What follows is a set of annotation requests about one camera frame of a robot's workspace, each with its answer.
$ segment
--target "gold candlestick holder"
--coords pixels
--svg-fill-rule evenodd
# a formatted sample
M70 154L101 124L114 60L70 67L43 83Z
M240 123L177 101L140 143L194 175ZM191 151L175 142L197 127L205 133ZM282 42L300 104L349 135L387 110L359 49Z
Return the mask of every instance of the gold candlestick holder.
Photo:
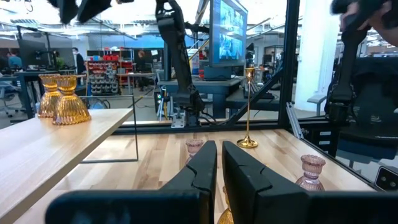
M39 75L45 89L37 112L37 116L40 118L54 117L57 102L61 97L61 93L57 88L57 80L55 79L55 77L59 75L60 74Z
M245 72L246 72L246 78L248 80L248 118L247 118L247 121L246 121L246 136L244 137L244 139L238 140L236 144L239 147L242 147L244 149L252 149L252 148L255 148L255 147L257 147L259 145L255 140L250 139L250 136L249 136L250 92L251 92L250 84L251 84L252 79L253 79L254 68L245 68Z
M234 223L234 220L232 218L231 208L229 207L229 200L228 200L228 195L226 194L225 186L223 187L223 192L225 194L225 201L226 201L226 204L228 207L221 214L220 219L218 220L217 224L232 224L232 223Z
M56 125L68 125L89 121L91 116L86 105L75 94L77 76L62 75L55 77L55 79L63 96L58 100L52 123Z

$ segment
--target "computer monitor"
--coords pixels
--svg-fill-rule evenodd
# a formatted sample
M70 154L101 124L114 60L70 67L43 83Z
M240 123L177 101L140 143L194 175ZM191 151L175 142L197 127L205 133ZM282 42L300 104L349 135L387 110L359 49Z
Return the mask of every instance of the computer monitor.
M237 0L210 1L210 66L245 64L248 10Z
M48 50L44 43L18 39L18 44L19 55L24 67L27 67L28 65L49 65L49 55L47 54Z

